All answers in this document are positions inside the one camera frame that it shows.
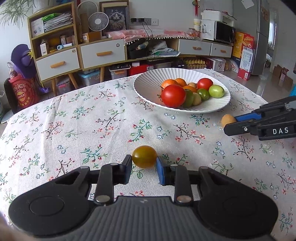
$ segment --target red tomato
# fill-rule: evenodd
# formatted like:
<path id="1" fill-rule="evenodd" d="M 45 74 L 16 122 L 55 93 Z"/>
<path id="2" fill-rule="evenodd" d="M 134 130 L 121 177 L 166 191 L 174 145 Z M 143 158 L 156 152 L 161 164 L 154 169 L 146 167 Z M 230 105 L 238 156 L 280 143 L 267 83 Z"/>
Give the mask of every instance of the red tomato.
<path id="1" fill-rule="evenodd" d="M 213 81 L 208 78 L 202 78 L 197 82 L 198 89 L 206 89 L 209 91 L 209 88 L 213 85 Z"/>
<path id="2" fill-rule="evenodd" d="M 160 98 L 166 107 L 177 108 L 184 103 L 186 92 L 179 85 L 169 85 L 163 89 Z"/>

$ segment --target blue lid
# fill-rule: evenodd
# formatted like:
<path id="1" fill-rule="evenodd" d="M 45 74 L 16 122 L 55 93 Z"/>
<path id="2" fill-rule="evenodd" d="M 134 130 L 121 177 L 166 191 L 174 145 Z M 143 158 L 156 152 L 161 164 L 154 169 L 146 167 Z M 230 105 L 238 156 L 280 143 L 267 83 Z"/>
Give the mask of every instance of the blue lid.
<path id="1" fill-rule="evenodd" d="M 78 73 L 78 75 L 84 79 L 86 78 L 89 78 L 89 77 L 92 77 L 94 75 L 98 75 L 100 74 L 100 71 L 95 71 L 95 72 L 92 72 L 92 73 L 89 73 L 89 74 L 82 74 L 82 73 Z"/>

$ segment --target red bucket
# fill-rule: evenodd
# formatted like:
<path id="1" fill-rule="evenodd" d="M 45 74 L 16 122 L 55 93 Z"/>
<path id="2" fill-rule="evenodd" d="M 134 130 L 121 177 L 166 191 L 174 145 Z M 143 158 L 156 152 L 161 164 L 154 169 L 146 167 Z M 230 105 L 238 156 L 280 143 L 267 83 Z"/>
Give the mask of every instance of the red bucket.
<path id="1" fill-rule="evenodd" d="M 35 89 L 34 79 L 25 79 L 21 74 L 9 80 L 19 106 L 24 109 L 38 103 L 39 96 Z"/>

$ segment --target orange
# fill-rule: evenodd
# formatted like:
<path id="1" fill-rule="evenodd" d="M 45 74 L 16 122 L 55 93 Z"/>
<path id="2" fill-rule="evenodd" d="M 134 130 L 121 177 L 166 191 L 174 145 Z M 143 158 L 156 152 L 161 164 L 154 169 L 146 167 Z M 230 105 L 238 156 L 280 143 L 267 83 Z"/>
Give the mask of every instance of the orange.
<path id="1" fill-rule="evenodd" d="M 189 85 L 184 86 L 183 89 L 189 89 L 189 90 L 191 90 L 193 93 L 196 93 L 196 92 L 197 92 L 196 88 L 194 88 L 194 87 L 192 87 L 192 86 L 189 86 Z"/>
<path id="2" fill-rule="evenodd" d="M 181 87 L 184 87 L 187 85 L 186 81 L 181 78 L 177 78 L 177 79 L 175 79 L 175 81 L 177 81 Z"/>
<path id="3" fill-rule="evenodd" d="M 169 85 L 179 85 L 179 84 L 178 84 L 177 81 L 172 80 L 172 79 L 165 80 L 165 81 L 162 83 L 162 85 L 161 85 L 162 90 L 163 90 L 165 87 L 169 86 Z"/>

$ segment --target metal screw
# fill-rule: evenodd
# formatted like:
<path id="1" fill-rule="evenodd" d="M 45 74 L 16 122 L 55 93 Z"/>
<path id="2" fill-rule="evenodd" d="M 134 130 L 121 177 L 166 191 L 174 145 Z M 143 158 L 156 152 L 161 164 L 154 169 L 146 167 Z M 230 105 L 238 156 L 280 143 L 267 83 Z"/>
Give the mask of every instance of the metal screw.
<path id="1" fill-rule="evenodd" d="M 191 197 L 186 196 L 186 195 L 181 195 L 181 196 L 177 197 L 177 201 L 180 203 L 188 203 L 191 200 L 192 200 Z"/>
<path id="2" fill-rule="evenodd" d="M 110 197 L 107 195 L 100 195 L 100 196 L 97 196 L 95 199 L 97 202 L 104 203 L 104 202 L 108 202 L 110 200 Z"/>

